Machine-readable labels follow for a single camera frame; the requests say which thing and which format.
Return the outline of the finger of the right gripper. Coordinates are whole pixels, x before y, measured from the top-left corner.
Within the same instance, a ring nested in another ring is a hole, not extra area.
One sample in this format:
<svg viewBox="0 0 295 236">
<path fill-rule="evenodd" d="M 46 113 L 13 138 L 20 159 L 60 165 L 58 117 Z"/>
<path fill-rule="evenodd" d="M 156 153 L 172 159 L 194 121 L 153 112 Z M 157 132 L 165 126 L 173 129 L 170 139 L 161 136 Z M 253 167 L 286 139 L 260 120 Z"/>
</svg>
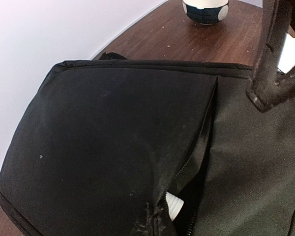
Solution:
<svg viewBox="0 0 295 236">
<path fill-rule="evenodd" d="M 295 97 L 295 66 L 289 72 L 277 71 L 294 12 L 291 0 L 263 1 L 258 53 L 246 90 L 247 97 L 262 113 Z"/>
</svg>

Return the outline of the black student backpack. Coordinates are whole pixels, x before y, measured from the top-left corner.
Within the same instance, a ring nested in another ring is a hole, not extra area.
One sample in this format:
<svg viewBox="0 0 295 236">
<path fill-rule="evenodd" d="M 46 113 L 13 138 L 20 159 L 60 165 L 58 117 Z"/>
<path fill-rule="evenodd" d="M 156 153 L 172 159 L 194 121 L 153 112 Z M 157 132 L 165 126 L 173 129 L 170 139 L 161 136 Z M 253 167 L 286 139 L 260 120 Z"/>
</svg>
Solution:
<svg viewBox="0 0 295 236">
<path fill-rule="evenodd" d="M 27 236 L 135 236 L 146 203 L 184 201 L 177 236 L 295 236 L 295 98 L 260 113 L 240 64 L 54 65 L 0 172 Z"/>
</svg>

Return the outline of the green white glue stick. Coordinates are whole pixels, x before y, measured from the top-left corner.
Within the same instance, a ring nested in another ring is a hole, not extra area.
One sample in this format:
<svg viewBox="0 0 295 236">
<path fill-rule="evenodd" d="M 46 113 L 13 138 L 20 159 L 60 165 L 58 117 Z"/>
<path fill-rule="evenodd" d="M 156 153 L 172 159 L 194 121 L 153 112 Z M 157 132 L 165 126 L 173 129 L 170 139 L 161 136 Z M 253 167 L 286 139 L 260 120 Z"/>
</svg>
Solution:
<svg viewBox="0 0 295 236">
<path fill-rule="evenodd" d="M 171 221 L 174 221 L 176 217 L 179 215 L 183 205 L 184 201 L 177 196 L 167 192 L 166 193 L 166 202 L 168 205 L 168 213 Z"/>
</svg>

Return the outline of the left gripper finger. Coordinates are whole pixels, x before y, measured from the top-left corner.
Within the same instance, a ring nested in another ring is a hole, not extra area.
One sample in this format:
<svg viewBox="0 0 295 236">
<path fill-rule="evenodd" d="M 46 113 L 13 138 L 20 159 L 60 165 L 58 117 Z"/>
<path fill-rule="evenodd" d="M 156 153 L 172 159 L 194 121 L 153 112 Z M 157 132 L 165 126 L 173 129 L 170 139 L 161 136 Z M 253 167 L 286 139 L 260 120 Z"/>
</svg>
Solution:
<svg viewBox="0 0 295 236">
<path fill-rule="evenodd" d="M 168 205 L 160 200 L 155 206 L 146 203 L 143 213 L 135 222 L 136 236 L 176 236 L 177 232 L 172 223 Z"/>
</svg>

